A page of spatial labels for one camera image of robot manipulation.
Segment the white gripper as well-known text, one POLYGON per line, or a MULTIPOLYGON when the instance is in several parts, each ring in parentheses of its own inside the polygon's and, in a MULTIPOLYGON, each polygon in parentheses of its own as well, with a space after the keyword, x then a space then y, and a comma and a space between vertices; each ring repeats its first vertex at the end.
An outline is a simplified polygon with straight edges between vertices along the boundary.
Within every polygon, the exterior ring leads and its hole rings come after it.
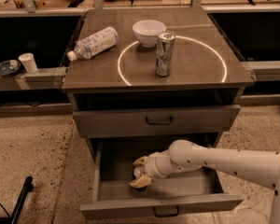
POLYGON ((174 163, 168 151, 155 152, 148 156, 138 158, 133 162, 133 166, 144 166, 144 175, 136 177, 130 182, 135 189, 142 189, 151 184, 152 179, 164 179, 168 175, 193 172, 200 169, 200 166, 181 166, 174 163))

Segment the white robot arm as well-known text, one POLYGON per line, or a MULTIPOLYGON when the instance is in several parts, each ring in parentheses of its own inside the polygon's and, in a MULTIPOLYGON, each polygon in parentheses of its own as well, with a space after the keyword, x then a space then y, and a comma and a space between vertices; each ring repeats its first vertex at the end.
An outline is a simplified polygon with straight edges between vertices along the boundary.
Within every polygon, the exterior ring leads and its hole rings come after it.
POLYGON ((207 167, 274 190, 269 224, 280 224, 280 152, 202 147, 187 140, 176 140, 163 152, 155 152, 134 163, 140 189, 168 175, 207 167))

